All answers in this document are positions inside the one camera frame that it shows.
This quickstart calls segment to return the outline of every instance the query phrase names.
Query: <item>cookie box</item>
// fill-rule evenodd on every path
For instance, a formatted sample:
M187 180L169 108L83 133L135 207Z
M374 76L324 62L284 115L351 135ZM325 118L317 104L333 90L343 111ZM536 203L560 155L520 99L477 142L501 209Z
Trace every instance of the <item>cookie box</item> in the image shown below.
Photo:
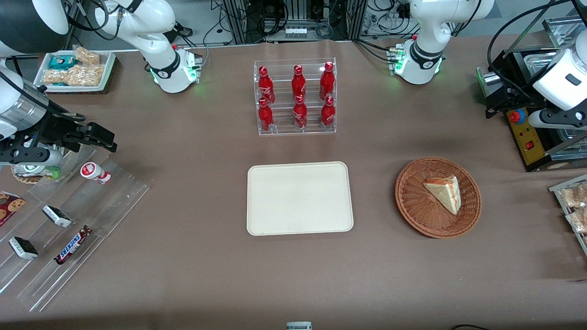
M26 204L20 196L0 190L0 226Z

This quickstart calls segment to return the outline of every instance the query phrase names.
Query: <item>yellow control panel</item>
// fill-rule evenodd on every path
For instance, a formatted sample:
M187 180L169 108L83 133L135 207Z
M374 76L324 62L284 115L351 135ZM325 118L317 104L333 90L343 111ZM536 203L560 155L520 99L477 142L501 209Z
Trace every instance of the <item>yellow control panel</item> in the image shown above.
M510 110L506 116L526 165L546 156L536 130L528 123L526 108Z

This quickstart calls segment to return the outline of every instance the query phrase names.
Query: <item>wicker basket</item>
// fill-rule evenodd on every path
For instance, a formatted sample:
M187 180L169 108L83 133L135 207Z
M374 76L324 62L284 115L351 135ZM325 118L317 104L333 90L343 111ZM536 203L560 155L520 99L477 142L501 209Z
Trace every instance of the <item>wicker basket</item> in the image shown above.
M424 180L455 175L461 208L450 213L424 186ZM455 238L470 231L481 215L481 194L473 178L448 159L424 157L406 165L396 181L396 203L406 221L424 235Z

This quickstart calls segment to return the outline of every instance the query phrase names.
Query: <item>plastic bag of snacks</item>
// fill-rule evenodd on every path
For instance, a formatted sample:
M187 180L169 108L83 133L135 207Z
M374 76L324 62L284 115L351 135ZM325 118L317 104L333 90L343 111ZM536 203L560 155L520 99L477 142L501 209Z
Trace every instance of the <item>plastic bag of snacks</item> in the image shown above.
M585 227L586 227L585 215L582 210L575 211L569 215L566 215L565 217L569 221L569 223L571 224L571 227L573 227L573 229L577 233L580 233L580 234L587 233L587 230L585 229Z
M69 86L98 86L104 74L102 65L75 65L69 69Z
M45 85L65 84L69 78L69 71L67 70L52 70L47 69L43 73L43 83Z
M587 206L587 184L581 183L558 190L563 204L567 207Z
M85 65L99 65L100 55L91 52L80 45L73 45L73 57Z

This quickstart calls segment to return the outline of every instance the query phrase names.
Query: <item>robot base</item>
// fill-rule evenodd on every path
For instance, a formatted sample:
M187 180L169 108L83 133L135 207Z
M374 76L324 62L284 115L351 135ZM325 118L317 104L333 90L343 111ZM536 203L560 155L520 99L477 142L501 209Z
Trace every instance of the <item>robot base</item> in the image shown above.
M157 77L151 70L155 82L167 93L179 93L200 82L202 58L196 58L195 54L184 49L177 49L176 52L180 55L180 65L169 78Z
M398 61L395 65L390 64L390 68L393 68L391 74L398 75L411 84L423 85L431 81L432 77L438 72L442 59L439 59L436 65L433 62L427 62L430 63L429 68L422 69L420 64L413 59L410 53L410 47L413 43L414 40L407 40L405 43L398 43L396 45L396 54L392 55L388 53L388 58Z

